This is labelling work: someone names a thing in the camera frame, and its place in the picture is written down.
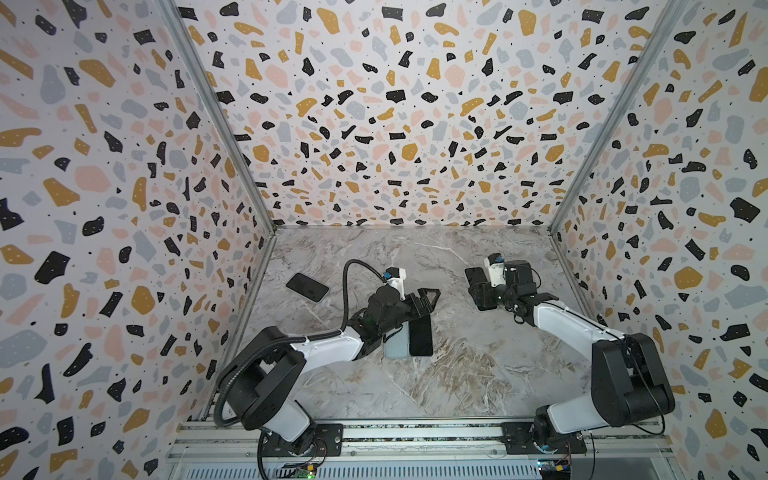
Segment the black phone blue back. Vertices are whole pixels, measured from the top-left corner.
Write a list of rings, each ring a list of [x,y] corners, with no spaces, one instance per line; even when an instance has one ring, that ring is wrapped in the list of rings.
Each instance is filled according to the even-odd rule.
[[[409,327],[409,355],[430,357],[434,354],[432,321],[430,315],[411,320]]]

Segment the light green phone case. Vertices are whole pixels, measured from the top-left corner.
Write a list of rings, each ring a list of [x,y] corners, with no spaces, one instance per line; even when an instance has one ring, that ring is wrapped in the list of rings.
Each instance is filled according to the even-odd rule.
[[[409,324],[403,324],[397,332],[389,335],[383,344],[384,355],[388,359],[401,360],[410,356]]]

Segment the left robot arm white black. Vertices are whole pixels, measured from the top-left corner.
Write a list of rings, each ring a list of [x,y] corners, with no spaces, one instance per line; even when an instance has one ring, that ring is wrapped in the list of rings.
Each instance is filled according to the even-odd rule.
[[[291,399],[299,377],[339,362],[365,358],[412,321],[429,319],[441,292],[420,288],[402,296],[383,285],[355,313],[345,330],[290,336],[275,326],[263,329],[222,369],[212,419],[216,427],[241,424],[248,431],[278,435],[304,450],[316,423]]]

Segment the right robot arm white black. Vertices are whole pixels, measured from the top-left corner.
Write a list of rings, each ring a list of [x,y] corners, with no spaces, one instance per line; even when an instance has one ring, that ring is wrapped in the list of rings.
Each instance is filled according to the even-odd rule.
[[[637,426],[673,412],[676,402],[654,341],[591,320],[539,289],[538,272],[498,254],[465,270],[468,293],[480,311],[503,309],[516,321],[547,332],[590,362],[589,391],[540,407],[533,421],[539,444],[604,427]]]

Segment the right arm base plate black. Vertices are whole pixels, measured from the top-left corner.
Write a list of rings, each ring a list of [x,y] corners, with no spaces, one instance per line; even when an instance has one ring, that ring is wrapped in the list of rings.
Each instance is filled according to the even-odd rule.
[[[508,455],[566,455],[587,452],[587,446],[580,433],[557,433],[538,420],[503,422],[501,432],[501,441]]]

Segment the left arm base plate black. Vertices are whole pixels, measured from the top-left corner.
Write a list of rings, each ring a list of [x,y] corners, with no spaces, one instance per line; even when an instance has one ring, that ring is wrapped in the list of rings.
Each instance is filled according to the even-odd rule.
[[[342,423],[312,424],[296,440],[287,441],[276,433],[266,434],[260,449],[264,457],[339,457],[342,451]]]

